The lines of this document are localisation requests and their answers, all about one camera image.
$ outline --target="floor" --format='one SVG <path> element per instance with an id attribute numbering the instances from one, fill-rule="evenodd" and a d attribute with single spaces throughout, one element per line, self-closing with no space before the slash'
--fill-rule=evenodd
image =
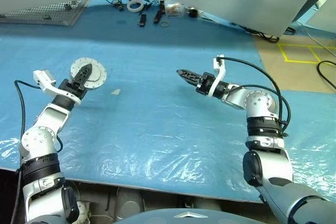
<path id="1" fill-rule="evenodd" d="M 16 175 L 13 172 L 0 170 L 0 194 L 2 198 L 7 199 L 0 202 L 0 219 L 2 223 L 9 223 L 12 214 L 14 196 L 16 190 Z M 114 216 L 114 207 L 116 203 L 117 188 L 113 186 L 104 186 L 98 184 L 87 184 L 78 182 L 67 182 L 75 191 L 79 191 L 81 201 L 89 201 L 90 212 L 92 215 Z M 192 202 L 193 197 L 158 193 L 154 191 L 143 190 L 142 197 L 145 202 L 146 210 L 176 208 L 180 202 Z M 222 211 L 237 214 L 247 218 L 262 221 L 266 224 L 280 224 L 267 206 L 260 203 L 219 200 Z M 21 197 L 20 208 L 16 224 L 24 223 L 24 209 Z M 91 217 L 91 224 L 110 224 L 112 221 L 108 217 Z"/>
<path id="2" fill-rule="evenodd" d="M 336 54 L 336 40 L 318 38 Z M 265 43 L 255 38 L 265 69 L 277 81 L 281 90 L 296 90 L 335 94 L 335 89 L 323 80 L 316 66 L 323 60 L 335 57 L 309 37 L 283 35 L 277 44 Z M 336 83 L 335 66 L 322 64 L 321 72 Z"/>

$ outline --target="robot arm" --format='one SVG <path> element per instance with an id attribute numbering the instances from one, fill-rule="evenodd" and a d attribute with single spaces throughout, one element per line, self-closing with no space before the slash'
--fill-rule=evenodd
<path id="1" fill-rule="evenodd" d="M 75 104 L 81 103 L 88 89 L 104 83 L 106 71 L 97 61 L 81 58 L 72 65 L 71 76 L 71 81 L 65 79 L 56 88 L 48 70 L 34 71 L 37 84 L 54 99 L 24 133 L 19 147 L 27 223 L 72 223 L 79 215 L 74 191 L 65 186 L 54 144 Z"/>
<path id="2" fill-rule="evenodd" d="M 224 60 L 214 59 L 217 78 L 178 70 L 177 73 L 196 91 L 216 97 L 236 109 L 247 112 L 247 140 L 249 151 L 243 158 L 245 181 L 261 194 L 262 201 L 271 208 L 282 223 L 336 223 L 336 205 L 312 188 L 293 183 L 292 167 L 283 141 L 277 105 L 263 90 L 237 89 L 238 85 L 223 82 Z"/>

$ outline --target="white bracket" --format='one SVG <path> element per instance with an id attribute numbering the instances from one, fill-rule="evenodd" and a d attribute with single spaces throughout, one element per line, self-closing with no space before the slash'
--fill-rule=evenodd
<path id="1" fill-rule="evenodd" d="M 57 95 L 63 95 L 72 101 L 74 101 L 77 105 L 81 104 L 81 100 L 64 90 L 60 90 L 55 87 L 56 80 L 55 78 L 51 75 L 49 70 L 35 70 L 34 71 L 34 80 L 36 83 L 40 86 L 42 89 L 43 93 L 46 93 L 47 95 L 50 95 L 52 97 L 55 97 Z"/>
<path id="2" fill-rule="evenodd" d="M 192 217 L 192 218 L 208 218 L 206 215 L 197 214 L 195 212 L 183 212 L 181 214 L 175 215 L 174 218 L 186 218 L 186 217 Z"/>
<path id="3" fill-rule="evenodd" d="M 226 69 L 225 69 L 225 63 L 224 60 L 221 59 L 219 62 L 216 58 L 213 59 L 214 61 L 214 69 L 215 73 L 218 74 L 216 79 L 214 80 L 214 83 L 212 83 L 211 88 L 208 93 L 208 97 L 212 97 L 214 95 L 215 89 L 220 81 L 224 78 Z"/>

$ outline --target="blue plastic sheet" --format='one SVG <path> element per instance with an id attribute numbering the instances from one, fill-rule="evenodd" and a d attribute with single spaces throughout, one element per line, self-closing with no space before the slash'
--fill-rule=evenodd
<path id="1" fill-rule="evenodd" d="M 148 15 L 155 16 L 155 10 Z M 176 73 L 213 72 L 225 54 L 263 66 L 248 34 L 194 19 L 170 27 L 110 6 L 89 7 L 73 27 L 0 24 L 0 167 L 19 166 L 20 105 L 13 81 L 49 69 L 58 84 L 81 57 L 101 62 L 106 83 L 89 91 L 59 134 L 67 178 L 214 198 L 258 200 L 243 179 L 246 112 L 197 94 Z M 269 85 L 259 72 L 226 63 L 225 80 Z M 120 89 L 118 95 L 111 94 Z M 51 98 L 22 87 L 27 127 Z M 335 95 L 284 91 L 292 108 L 286 146 L 295 181 L 335 200 Z"/>

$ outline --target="black cable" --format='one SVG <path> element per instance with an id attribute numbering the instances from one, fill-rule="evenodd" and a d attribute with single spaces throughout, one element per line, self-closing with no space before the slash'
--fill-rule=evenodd
<path id="1" fill-rule="evenodd" d="M 242 88 L 248 88 L 248 87 L 253 87 L 253 88 L 260 88 L 260 89 L 266 89 L 270 92 L 273 92 L 274 94 L 277 94 L 277 92 L 273 89 L 270 89 L 268 87 L 265 87 L 265 86 L 261 86 L 261 85 L 256 85 L 256 84 L 247 84 L 247 85 L 241 85 L 241 86 L 238 86 L 234 89 L 231 89 L 230 90 L 230 93 L 231 92 L 235 92 L 235 91 L 238 91 Z M 283 100 L 285 106 L 286 106 L 286 109 L 287 109 L 287 120 L 286 120 L 286 123 L 284 124 L 283 128 L 282 128 L 282 132 L 285 131 L 285 129 L 287 129 L 288 125 L 289 125 L 289 122 L 290 122 L 290 119 L 291 119 L 291 109 L 290 109 L 290 106 L 289 106 L 289 103 L 287 102 L 287 100 L 284 98 L 284 97 L 281 97 L 281 99 Z"/>
<path id="2" fill-rule="evenodd" d="M 324 74 L 322 74 L 322 72 L 321 72 L 321 70 L 320 70 L 320 65 L 321 65 L 322 63 L 331 63 L 331 64 L 334 64 L 334 65 L 336 66 L 336 62 L 332 62 L 332 61 L 330 61 L 330 60 L 323 60 L 323 61 L 321 61 L 320 63 L 318 63 L 318 64 L 317 64 L 317 67 L 316 67 L 317 72 L 319 73 L 319 75 L 320 75 L 324 80 L 326 80 L 327 83 L 329 83 L 334 89 L 336 89 L 336 85 L 335 85 L 334 83 L 332 83 L 327 77 L 325 77 Z"/>
<path id="3" fill-rule="evenodd" d="M 217 60 L 231 60 L 231 61 L 236 61 L 245 65 L 248 65 L 250 67 L 253 67 L 255 69 L 257 69 L 258 71 L 260 71 L 261 73 L 263 73 L 274 85 L 275 89 L 277 90 L 277 95 L 279 98 L 279 120 L 280 122 L 282 122 L 282 97 L 281 97 L 281 92 L 280 89 L 277 85 L 277 83 L 275 82 L 275 80 L 264 70 L 262 70 L 260 67 L 248 62 L 248 61 L 244 61 L 244 60 L 240 60 L 240 59 L 235 59 L 235 58 L 227 58 L 227 57 L 217 57 Z"/>
<path id="4" fill-rule="evenodd" d="M 59 145 L 60 145 L 60 148 L 57 151 L 57 153 L 59 153 L 61 150 L 63 150 L 63 143 L 62 143 L 62 141 L 61 141 L 61 139 L 59 138 L 58 135 L 56 136 L 56 139 L 57 139 L 57 141 L 59 142 Z"/>
<path id="5" fill-rule="evenodd" d="M 285 35 L 294 35 L 296 33 L 296 30 L 292 27 L 287 27 L 286 31 L 285 31 Z"/>
<path id="6" fill-rule="evenodd" d="M 106 0 L 106 2 L 110 3 L 114 8 L 118 10 L 124 10 L 124 4 L 122 3 L 122 0 Z"/>
<path id="7" fill-rule="evenodd" d="M 256 30 L 253 30 L 253 29 L 250 29 L 250 28 L 247 28 L 245 26 L 241 26 L 240 27 L 242 29 L 244 29 L 245 31 L 247 31 L 248 33 L 250 34 L 254 34 L 254 35 L 259 35 L 261 38 L 263 38 L 264 40 L 270 42 L 270 43 L 277 43 L 279 41 L 279 37 L 274 37 L 274 36 L 269 36 L 267 37 L 264 33 L 260 32 L 260 31 L 256 31 Z"/>
<path id="8" fill-rule="evenodd" d="M 19 95 L 20 103 L 21 103 L 22 120 L 21 120 L 21 135 L 20 135 L 20 137 L 22 138 L 23 134 L 25 133 L 26 109 L 25 109 L 25 101 L 23 99 L 23 95 L 22 95 L 21 89 L 19 87 L 19 83 L 21 83 L 23 85 L 26 85 L 28 87 L 34 88 L 34 89 L 40 89 L 40 87 L 39 86 L 31 85 L 31 84 L 29 84 L 27 82 L 24 82 L 24 81 L 19 81 L 19 80 L 15 80 L 14 81 L 14 86 L 16 88 L 16 91 L 17 91 L 18 95 Z M 12 213 L 12 218 L 10 219 L 11 220 L 10 224 L 14 224 L 15 216 L 16 216 L 16 213 L 17 213 L 17 208 L 18 208 L 19 199 L 20 199 L 20 192 L 21 192 L 21 179 L 22 179 L 22 172 L 21 172 L 21 169 L 19 169 L 18 180 L 17 180 L 17 187 L 16 187 L 15 203 L 14 203 L 14 209 L 13 209 L 13 213 Z"/>

